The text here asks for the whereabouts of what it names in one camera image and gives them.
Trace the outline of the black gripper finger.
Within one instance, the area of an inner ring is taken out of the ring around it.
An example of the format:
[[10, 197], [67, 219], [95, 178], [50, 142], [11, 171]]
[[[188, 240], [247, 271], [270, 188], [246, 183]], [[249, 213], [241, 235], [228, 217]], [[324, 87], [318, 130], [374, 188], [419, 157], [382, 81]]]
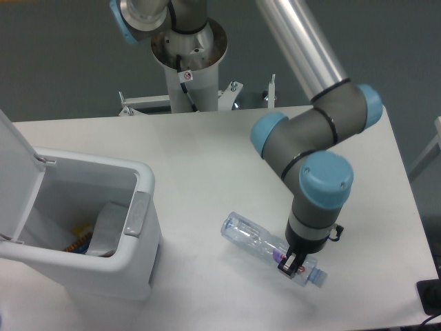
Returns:
[[305, 271], [303, 263], [307, 258], [306, 254], [293, 254], [281, 256], [278, 262], [278, 269], [289, 278], [294, 278], [297, 274], [301, 274]]

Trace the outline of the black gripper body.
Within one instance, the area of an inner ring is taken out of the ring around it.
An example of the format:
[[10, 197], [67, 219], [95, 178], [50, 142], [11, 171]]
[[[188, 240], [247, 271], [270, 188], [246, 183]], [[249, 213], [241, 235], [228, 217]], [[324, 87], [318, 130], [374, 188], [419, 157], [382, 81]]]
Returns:
[[324, 248], [327, 241], [327, 237], [319, 240], [303, 238], [295, 233], [289, 224], [287, 224], [285, 230], [285, 237], [289, 244], [287, 252], [295, 255], [317, 253]]

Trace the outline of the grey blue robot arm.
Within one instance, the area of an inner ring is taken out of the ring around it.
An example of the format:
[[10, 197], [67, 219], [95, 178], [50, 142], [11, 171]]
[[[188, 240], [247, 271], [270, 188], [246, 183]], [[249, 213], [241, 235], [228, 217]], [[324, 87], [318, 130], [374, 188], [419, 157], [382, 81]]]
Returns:
[[[288, 249], [275, 258], [278, 269], [294, 277], [309, 254], [342, 233], [336, 220], [353, 170], [331, 148], [377, 123], [382, 100], [372, 87], [351, 82], [304, 1], [257, 6], [311, 101], [311, 109], [294, 118], [266, 114], [250, 133], [257, 153], [294, 196]], [[172, 112], [220, 110], [218, 65], [227, 37], [208, 17], [206, 1], [111, 1], [110, 9], [128, 43], [151, 41]]]

